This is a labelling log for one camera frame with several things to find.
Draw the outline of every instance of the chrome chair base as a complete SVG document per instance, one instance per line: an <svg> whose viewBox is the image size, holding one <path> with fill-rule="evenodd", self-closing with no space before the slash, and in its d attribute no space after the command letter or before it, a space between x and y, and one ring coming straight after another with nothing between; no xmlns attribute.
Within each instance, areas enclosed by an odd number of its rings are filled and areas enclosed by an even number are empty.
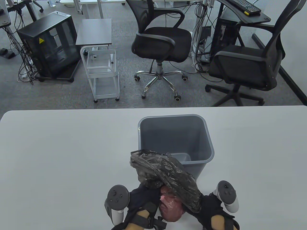
<svg viewBox="0 0 307 230"><path fill-rule="evenodd" d="M140 80L139 75L148 75L148 76L154 76L154 78L145 86L143 93L142 93L142 99L146 98L146 93L147 91L150 89L150 87L157 82L157 80L163 80L173 91L174 93L174 98L176 101L180 101L181 96L178 95L178 92L175 88L175 86L165 77L165 76L170 76L170 75L175 75L175 74L180 74L182 75L182 80L183 81L187 81L188 77L183 74L181 71L172 71L172 72L163 72L162 69L162 63L158 63L158 67L157 67L157 71L156 73L150 73L147 71L138 71L135 76L134 79L136 82L138 82Z"/></svg>

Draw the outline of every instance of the chair seat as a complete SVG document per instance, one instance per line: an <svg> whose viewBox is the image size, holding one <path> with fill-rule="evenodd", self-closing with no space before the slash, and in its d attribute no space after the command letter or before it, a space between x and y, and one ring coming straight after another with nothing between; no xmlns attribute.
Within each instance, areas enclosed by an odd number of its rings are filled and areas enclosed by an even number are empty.
<svg viewBox="0 0 307 230"><path fill-rule="evenodd" d="M175 41L175 48L166 61L181 63L187 59L192 42L192 36L189 31L173 27L151 27L145 30L144 33L169 37ZM161 59L161 54L166 49L167 46L161 46L161 43L155 45L155 42L152 42L139 46L136 53L139 57L157 60Z"/></svg>
<svg viewBox="0 0 307 230"><path fill-rule="evenodd" d="M263 50L253 49L249 47L242 47L236 45L229 45L224 48L222 51L246 54L256 57L261 57ZM262 74L261 68L258 63L251 62L248 60L241 59L231 59L227 62L221 61L221 65L227 72L228 78L231 81L236 82L237 84L243 86L256 86L256 87L265 87L266 86L266 77ZM209 75L212 77L223 79L223 75L217 67L214 59L210 64L208 71Z"/></svg>

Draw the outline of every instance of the black plastic bag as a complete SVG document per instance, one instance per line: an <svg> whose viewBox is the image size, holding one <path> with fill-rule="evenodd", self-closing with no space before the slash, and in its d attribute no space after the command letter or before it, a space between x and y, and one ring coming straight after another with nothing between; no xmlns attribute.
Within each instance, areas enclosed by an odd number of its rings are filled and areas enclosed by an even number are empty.
<svg viewBox="0 0 307 230"><path fill-rule="evenodd" d="M148 188L163 185L171 188L182 203L194 213L200 211L200 195L196 179L170 154L149 150L131 152L130 165L136 169L138 180Z"/></svg>

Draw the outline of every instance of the trash bag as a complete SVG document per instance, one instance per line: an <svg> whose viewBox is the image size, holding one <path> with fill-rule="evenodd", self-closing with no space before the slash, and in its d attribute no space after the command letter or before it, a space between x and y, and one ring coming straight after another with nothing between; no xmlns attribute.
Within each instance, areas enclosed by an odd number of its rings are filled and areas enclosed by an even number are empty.
<svg viewBox="0 0 307 230"><path fill-rule="evenodd" d="M176 158L168 153L137 150L131 152L130 165L136 169L140 183L152 189L166 185L189 210L200 212L201 192L196 179L183 169Z"/></svg>
<svg viewBox="0 0 307 230"><path fill-rule="evenodd" d="M167 222L176 222L184 214L181 200L165 185L161 187L159 210Z"/></svg>

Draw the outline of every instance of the glass computer case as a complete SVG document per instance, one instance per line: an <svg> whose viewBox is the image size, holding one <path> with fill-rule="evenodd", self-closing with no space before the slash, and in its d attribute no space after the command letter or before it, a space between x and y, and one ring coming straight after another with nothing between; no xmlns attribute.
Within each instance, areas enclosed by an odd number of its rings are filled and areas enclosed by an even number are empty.
<svg viewBox="0 0 307 230"><path fill-rule="evenodd" d="M72 17L54 11L18 30L39 75L45 79L65 79L73 82L80 62L80 47Z"/></svg>

